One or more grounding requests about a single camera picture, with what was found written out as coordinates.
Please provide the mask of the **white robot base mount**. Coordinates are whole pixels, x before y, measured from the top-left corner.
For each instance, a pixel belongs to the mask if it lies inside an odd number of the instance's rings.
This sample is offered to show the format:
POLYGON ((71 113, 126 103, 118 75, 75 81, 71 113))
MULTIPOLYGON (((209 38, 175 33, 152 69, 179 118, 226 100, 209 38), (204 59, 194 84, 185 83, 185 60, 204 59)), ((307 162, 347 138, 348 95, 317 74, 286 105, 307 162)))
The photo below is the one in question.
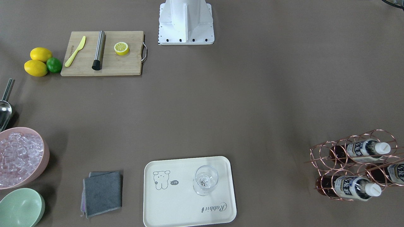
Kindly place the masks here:
POLYGON ((167 0, 159 9, 159 45, 215 42, 212 6, 205 0, 167 0))

